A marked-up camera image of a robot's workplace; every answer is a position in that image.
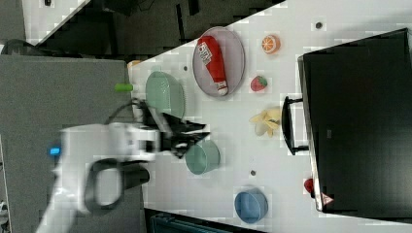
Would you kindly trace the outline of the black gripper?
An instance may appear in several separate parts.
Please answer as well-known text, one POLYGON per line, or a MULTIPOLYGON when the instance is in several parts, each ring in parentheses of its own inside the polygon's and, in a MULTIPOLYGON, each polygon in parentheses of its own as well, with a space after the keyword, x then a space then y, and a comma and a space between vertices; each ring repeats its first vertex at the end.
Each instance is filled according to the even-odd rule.
POLYGON ((176 116, 160 113, 144 100, 137 101, 137 108, 142 112, 143 124, 159 131, 159 150, 168 150, 178 158, 182 158, 188 148, 210 135, 209 132, 184 134, 188 131, 202 130, 206 125, 189 120, 182 121, 176 116))

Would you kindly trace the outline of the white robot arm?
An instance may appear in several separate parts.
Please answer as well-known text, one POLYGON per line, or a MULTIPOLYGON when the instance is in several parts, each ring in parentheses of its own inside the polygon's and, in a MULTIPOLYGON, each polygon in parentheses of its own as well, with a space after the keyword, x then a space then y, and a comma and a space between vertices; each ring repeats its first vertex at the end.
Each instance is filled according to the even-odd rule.
POLYGON ((110 213, 127 189, 148 181, 132 164, 152 162, 164 151, 181 158, 209 132, 203 123, 133 98, 105 122, 68 127, 60 135, 51 200, 36 233, 68 233, 79 214, 110 213))

